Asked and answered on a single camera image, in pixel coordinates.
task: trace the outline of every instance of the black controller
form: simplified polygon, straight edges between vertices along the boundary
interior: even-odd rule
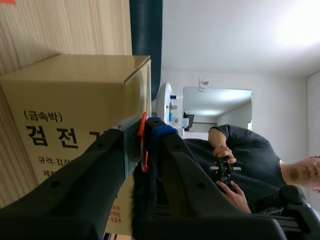
[[[221,181],[226,184],[231,191],[237,192],[236,189],[231,185],[231,175],[236,171],[241,171],[240,167],[234,167],[233,164],[229,164],[226,159],[223,158],[215,158],[216,166],[211,166],[210,171],[215,171],[215,175],[213,177],[213,181]],[[221,192],[226,193],[218,184],[216,186],[219,188]]]

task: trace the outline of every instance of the box flap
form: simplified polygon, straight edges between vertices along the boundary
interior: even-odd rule
[[[124,84],[149,59],[132,55],[61,54],[0,77],[0,81]]]

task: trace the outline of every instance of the white wall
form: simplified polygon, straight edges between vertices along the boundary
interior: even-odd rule
[[[293,163],[307,156],[307,84],[297,77],[235,73],[205,73],[163,69],[161,84],[170,82],[172,91],[184,94],[184,87],[197,87],[198,77],[209,88],[252,90],[252,130],[267,138],[278,156]],[[181,123],[183,100],[172,111]]]
[[[238,126],[244,129],[248,128],[248,123],[251,122],[252,119],[252,104],[251,102],[240,106],[236,109],[233,109],[225,114],[221,115],[217,118],[217,125],[225,125],[230,124],[234,126]]]
[[[215,123],[193,123],[190,132],[208,133],[210,128],[217,126]]]
[[[194,115],[193,121],[196,123],[215,124],[217,122],[217,118],[214,116]]]
[[[208,133],[211,127],[216,126],[217,118],[214,116],[194,115],[190,132]]]
[[[193,131],[185,131],[183,139],[203,139],[208,140],[209,133],[208,132],[193,132]]]
[[[320,155],[320,72],[307,79],[308,155]],[[309,190],[309,203],[320,211],[320,193]]]

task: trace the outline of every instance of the blue strap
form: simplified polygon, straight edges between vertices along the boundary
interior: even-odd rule
[[[158,142],[162,136],[167,135],[167,134],[171,134],[171,133],[178,134],[178,130],[173,128],[170,125],[156,126],[152,129],[151,159],[152,159],[152,161],[154,163],[154,167],[155,167],[155,176],[159,181],[161,181],[161,175],[160,175],[161,162],[158,161]]]

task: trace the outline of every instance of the orange clip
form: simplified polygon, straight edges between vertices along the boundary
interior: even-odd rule
[[[146,122],[147,122],[147,113],[144,112],[141,117],[141,123],[140,123],[139,132],[138,132],[138,135],[140,136],[140,154],[141,154],[142,172],[146,172],[148,170],[148,166],[147,166],[148,152],[146,150],[145,141],[144,141]]]
[[[0,4],[16,4],[16,0],[0,0]]]

